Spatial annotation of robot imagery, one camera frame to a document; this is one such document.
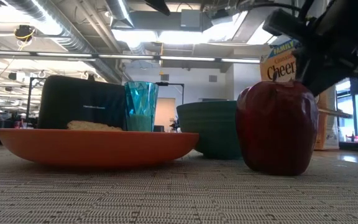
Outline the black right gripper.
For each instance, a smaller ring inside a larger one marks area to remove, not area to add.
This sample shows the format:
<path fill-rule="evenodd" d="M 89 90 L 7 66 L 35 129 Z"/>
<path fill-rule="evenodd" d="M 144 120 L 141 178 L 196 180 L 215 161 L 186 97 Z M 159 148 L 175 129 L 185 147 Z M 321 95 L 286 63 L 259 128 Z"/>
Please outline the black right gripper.
<path fill-rule="evenodd" d="M 319 17 L 297 17 L 277 9 L 263 29 L 298 41 L 293 55 L 296 75 L 314 96 L 339 81 L 349 78 L 358 68 L 358 8 L 329 8 Z"/>

